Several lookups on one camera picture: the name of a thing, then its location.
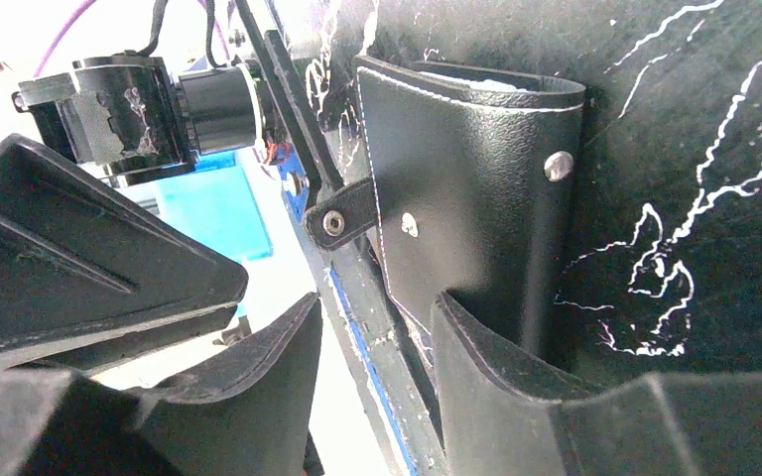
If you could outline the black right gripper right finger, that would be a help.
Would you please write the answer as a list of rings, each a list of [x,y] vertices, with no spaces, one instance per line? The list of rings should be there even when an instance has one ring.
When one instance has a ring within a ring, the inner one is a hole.
[[[453,475],[762,475],[762,373],[564,372],[440,294],[432,307]]]

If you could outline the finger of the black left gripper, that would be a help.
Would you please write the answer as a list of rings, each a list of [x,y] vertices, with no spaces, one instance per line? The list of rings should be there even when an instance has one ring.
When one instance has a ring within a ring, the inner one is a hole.
[[[52,149],[0,142],[0,370],[232,308],[247,283]]]

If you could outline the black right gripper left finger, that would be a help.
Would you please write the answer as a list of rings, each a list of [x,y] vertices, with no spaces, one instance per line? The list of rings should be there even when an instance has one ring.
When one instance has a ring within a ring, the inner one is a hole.
[[[299,475],[321,331],[309,293],[151,388],[0,371],[0,475]]]

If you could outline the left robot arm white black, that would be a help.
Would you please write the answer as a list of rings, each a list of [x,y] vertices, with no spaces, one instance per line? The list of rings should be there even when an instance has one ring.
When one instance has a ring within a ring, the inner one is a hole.
[[[238,67],[171,78],[115,55],[19,84],[40,131],[0,142],[0,370],[75,351],[100,366],[209,332],[248,275],[123,193],[251,145],[261,114]]]

